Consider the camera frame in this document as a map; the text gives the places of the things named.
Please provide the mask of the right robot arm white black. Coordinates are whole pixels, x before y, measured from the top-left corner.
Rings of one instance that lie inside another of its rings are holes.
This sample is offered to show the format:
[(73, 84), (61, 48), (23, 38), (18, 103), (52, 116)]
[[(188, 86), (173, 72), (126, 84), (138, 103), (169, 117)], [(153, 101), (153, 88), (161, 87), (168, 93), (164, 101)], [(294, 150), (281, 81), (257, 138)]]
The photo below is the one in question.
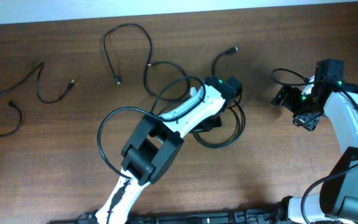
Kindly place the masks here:
[(358, 223), (358, 84), (346, 82), (343, 74), (343, 61), (319, 61), (311, 78), (282, 83), (271, 101), (291, 111), (293, 124), (308, 131), (326, 117), (342, 154), (328, 176), (301, 197), (288, 198), (288, 223)]

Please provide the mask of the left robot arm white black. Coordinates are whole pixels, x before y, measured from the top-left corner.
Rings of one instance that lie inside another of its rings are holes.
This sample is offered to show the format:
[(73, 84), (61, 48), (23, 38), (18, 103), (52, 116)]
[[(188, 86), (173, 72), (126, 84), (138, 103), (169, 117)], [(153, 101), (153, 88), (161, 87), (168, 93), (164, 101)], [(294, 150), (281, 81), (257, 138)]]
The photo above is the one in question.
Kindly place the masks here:
[(219, 115), (242, 92), (242, 83), (231, 77), (208, 77), (199, 90), (177, 108), (160, 115), (144, 110), (135, 130), (121, 151), (122, 168), (114, 168), (119, 180), (93, 219), (96, 223), (125, 223), (142, 191), (156, 183), (170, 168), (184, 137), (209, 132), (222, 125)]

